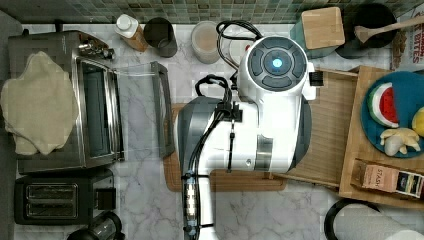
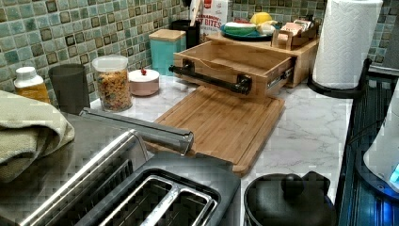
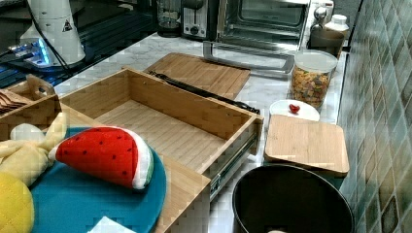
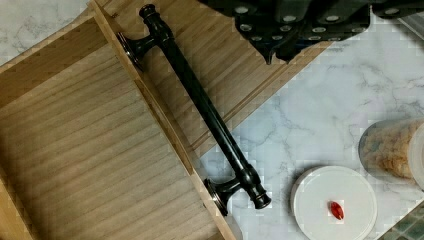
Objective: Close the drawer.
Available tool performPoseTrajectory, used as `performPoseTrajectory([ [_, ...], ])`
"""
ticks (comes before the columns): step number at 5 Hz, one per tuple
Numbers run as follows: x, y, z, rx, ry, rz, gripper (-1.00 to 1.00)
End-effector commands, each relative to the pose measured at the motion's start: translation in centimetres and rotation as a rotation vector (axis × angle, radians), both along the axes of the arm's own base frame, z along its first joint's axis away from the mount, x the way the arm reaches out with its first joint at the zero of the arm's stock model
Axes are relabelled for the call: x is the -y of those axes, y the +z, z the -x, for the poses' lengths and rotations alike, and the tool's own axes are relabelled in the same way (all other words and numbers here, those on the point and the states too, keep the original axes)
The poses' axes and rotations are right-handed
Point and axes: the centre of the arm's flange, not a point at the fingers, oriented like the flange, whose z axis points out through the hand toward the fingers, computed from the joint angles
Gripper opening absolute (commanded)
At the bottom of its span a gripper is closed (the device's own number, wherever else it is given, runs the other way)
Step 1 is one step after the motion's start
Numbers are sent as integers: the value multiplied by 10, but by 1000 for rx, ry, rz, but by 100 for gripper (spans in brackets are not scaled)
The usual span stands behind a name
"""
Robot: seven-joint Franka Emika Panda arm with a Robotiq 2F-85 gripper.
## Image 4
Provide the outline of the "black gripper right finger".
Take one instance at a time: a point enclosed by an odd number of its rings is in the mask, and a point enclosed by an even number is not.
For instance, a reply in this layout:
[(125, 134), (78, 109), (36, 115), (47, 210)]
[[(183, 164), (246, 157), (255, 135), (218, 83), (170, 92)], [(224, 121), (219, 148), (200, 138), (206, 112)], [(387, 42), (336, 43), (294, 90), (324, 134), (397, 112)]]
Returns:
[(370, 26), (370, 14), (383, 19), (423, 11), (423, 0), (277, 0), (275, 19), (288, 28), (276, 57), (291, 61), (320, 41), (343, 41)]

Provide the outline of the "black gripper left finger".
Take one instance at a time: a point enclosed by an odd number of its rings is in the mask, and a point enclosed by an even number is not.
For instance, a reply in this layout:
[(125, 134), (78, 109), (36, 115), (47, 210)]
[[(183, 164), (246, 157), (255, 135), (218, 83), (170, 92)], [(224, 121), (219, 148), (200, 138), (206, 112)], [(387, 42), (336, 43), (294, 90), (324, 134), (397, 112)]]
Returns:
[(272, 13), (273, 0), (199, 0), (213, 10), (232, 17), (243, 38), (264, 58), (267, 65), (273, 56), (290, 62), (303, 49), (300, 40), (302, 23), (280, 23)]

